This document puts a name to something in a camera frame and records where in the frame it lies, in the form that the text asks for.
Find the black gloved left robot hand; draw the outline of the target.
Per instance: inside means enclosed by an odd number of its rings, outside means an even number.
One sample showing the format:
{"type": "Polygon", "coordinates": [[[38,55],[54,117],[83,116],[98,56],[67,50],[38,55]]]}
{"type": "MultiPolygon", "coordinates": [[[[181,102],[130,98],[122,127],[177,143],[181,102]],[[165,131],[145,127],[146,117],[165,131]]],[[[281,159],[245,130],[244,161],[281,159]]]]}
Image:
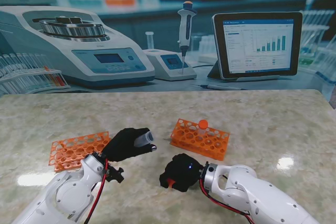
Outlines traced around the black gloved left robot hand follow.
{"type": "Polygon", "coordinates": [[[157,149],[154,144],[135,147],[134,141],[149,132],[148,128],[125,128],[118,132],[115,137],[102,150],[102,157],[111,162],[120,162],[125,159],[153,152],[157,149]]]}

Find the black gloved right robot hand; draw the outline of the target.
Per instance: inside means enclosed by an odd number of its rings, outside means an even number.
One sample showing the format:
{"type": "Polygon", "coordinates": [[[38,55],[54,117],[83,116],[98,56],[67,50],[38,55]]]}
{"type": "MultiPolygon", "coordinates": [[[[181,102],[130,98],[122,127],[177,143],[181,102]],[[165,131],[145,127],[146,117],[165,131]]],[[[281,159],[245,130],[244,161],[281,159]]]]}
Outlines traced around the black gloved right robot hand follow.
{"type": "Polygon", "coordinates": [[[201,177],[204,166],[185,153],[175,155],[160,175],[160,186],[186,192],[201,177]]]}

